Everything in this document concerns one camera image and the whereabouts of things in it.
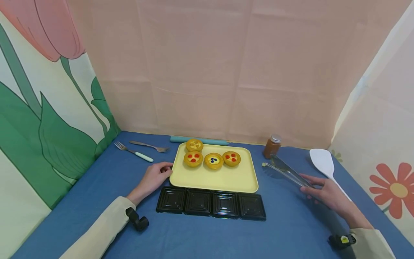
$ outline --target wrist strap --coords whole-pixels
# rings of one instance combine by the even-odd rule
[[[128,216],[130,222],[134,225],[137,231],[144,231],[149,226],[148,219],[146,217],[142,217],[140,219],[140,216],[132,207],[127,208],[125,210],[125,214]]]
[[[329,237],[330,245],[336,250],[342,250],[356,243],[356,238],[352,234],[332,235]]]

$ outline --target white spatula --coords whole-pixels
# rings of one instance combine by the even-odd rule
[[[347,195],[347,193],[342,189],[342,187],[338,184],[338,182],[334,178],[334,162],[332,161],[331,153],[325,149],[314,148],[309,151],[310,158],[314,166],[326,177],[334,181],[337,186],[341,189],[341,191],[345,194],[345,196],[350,200],[351,198]]]

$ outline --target rolling pin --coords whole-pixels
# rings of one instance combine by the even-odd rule
[[[180,137],[180,136],[171,136],[170,137],[170,141],[171,142],[176,142],[176,143],[184,143],[189,141],[192,138],[189,137]],[[200,140],[201,142],[203,142],[203,144],[210,144],[210,145],[219,145],[219,146],[227,146],[228,143],[225,140],[220,140],[220,139],[208,139],[208,138],[197,138],[198,140]]]

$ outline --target jar lid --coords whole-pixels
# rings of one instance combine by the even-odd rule
[[[281,142],[282,142],[282,138],[281,138],[279,135],[277,135],[277,134],[272,134],[272,135],[270,136],[270,140],[271,140],[273,143],[281,143]]]

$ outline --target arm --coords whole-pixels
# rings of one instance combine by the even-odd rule
[[[320,199],[326,206],[335,211],[347,222],[356,243],[351,247],[356,258],[394,259],[395,256],[387,241],[379,230],[369,223],[358,207],[350,201],[330,179],[323,179],[301,174],[312,185],[322,186],[322,189],[301,187],[301,191]]]
[[[148,167],[140,184],[128,196],[116,198],[60,259],[99,259],[125,227],[129,218],[125,210],[136,206],[155,191],[171,174],[172,163],[162,162]]]

